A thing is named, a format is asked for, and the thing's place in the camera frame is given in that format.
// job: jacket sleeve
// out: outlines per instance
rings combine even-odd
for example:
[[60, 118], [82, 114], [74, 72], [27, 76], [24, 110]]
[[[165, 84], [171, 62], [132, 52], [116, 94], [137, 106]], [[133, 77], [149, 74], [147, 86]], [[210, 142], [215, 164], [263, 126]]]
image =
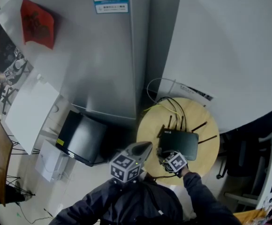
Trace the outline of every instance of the jacket sleeve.
[[187, 173], [183, 181], [191, 198], [193, 210], [202, 224], [241, 224], [230, 210], [218, 202], [210, 190], [202, 184], [201, 177], [197, 173]]
[[50, 225], [92, 225], [106, 212], [119, 189], [113, 180], [109, 180], [97, 187], [82, 200], [73, 206], [63, 209], [50, 223]]

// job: refrigerator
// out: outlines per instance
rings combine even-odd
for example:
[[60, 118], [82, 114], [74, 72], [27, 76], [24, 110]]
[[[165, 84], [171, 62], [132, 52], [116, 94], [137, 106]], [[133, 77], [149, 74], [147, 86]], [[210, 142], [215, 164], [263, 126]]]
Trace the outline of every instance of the refrigerator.
[[10, 0], [0, 23], [31, 65], [79, 111], [135, 124], [144, 83], [150, 0], [30, 0], [54, 17], [54, 48], [23, 41]]

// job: yellow sticker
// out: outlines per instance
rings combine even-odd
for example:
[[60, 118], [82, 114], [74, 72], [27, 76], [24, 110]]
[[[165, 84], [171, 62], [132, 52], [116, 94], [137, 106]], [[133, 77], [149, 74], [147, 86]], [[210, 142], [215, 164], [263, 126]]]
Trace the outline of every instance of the yellow sticker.
[[57, 143], [60, 144], [61, 146], [64, 145], [64, 141], [62, 141], [60, 138], [57, 139]]

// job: floor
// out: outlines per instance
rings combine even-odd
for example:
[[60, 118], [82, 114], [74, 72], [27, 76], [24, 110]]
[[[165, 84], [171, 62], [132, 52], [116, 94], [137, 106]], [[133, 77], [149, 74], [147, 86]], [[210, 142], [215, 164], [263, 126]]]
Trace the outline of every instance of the floor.
[[[63, 97], [59, 97], [56, 105], [59, 108], [58, 112], [50, 113], [44, 127], [59, 133], [69, 110], [74, 110], [75, 108]], [[0, 105], [0, 118], [2, 118], [2, 124], [7, 133], [9, 133], [8, 127], [4, 124], [6, 116], [1, 114], [1, 110], [2, 106]], [[44, 139], [46, 138], [40, 136], [35, 148], [40, 149]], [[30, 222], [49, 216], [44, 209], [53, 216], [56, 216], [63, 208], [73, 205], [95, 187], [110, 179], [108, 164], [88, 167], [70, 158], [61, 180], [49, 183], [34, 169], [37, 158], [37, 155], [12, 155], [8, 170], [8, 175], [22, 178], [20, 183], [24, 189], [31, 190], [36, 194], [35, 197], [21, 203], [22, 210]], [[202, 182], [218, 200], [224, 203], [231, 211], [234, 211], [236, 206], [235, 201], [225, 198], [223, 193], [239, 189], [244, 181], [239, 178], [229, 177], [228, 175], [220, 180], [216, 179], [220, 165], [221, 159], [218, 159], [210, 172], [202, 178]], [[169, 187], [180, 199], [185, 216], [188, 218], [194, 217], [195, 214], [193, 213], [191, 199], [186, 189], [180, 186]], [[50, 221], [50, 219], [39, 220], [37, 224], [46, 225]], [[29, 224], [25, 220], [20, 207], [16, 204], [7, 204], [5, 208], [0, 205], [0, 223], [1, 225]]]

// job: yellow cable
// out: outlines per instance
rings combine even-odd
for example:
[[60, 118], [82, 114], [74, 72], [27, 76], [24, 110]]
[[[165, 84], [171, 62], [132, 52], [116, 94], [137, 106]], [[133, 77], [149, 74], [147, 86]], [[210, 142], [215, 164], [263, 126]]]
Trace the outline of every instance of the yellow cable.
[[151, 107], [149, 107], [149, 108], [145, 109], [145, 110], [144, 110], [144, 112], [146, 112], [146, 111], [150, 110], [150, 109], [151, 109], [151, 108], [153, 108], [153, 107], [159, 107], [159, 106], [162, 106], [162, 107], [166, 108], [168, 111], [170, 111], [170, 112], [172, 112], [172, 113], [177, 114], [177, 115], [179, 116], [180, 120], [182, 121], [182, 117], [181, 117], [181, 115], [179, 115], [177, 112], [175, 112], [175, 111], [173, 111], [173, 110], [171, 110], [171, 109], [169, 109], [169, 108], [165, 107], [165, 106], [164, 106], [164, 105], [162, 105], [162, 104], [157, 104], [157, 105], [151, 106]]

